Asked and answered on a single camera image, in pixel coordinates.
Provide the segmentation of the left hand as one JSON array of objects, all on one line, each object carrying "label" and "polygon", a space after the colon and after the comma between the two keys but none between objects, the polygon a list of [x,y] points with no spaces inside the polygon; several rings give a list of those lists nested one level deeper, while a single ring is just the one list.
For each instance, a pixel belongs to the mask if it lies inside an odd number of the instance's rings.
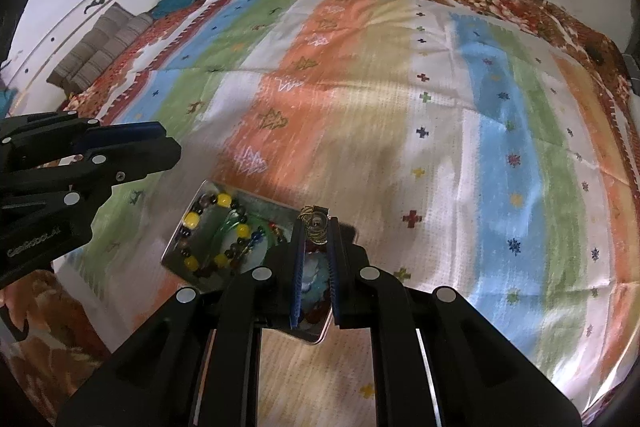
[{"label": "left hand", "polygon": [[15,326],[29,327],[17,343],[22,358],[67,393],[111,355],[84,307],[50,271],[37,270],[2,289],[1,303]]}]

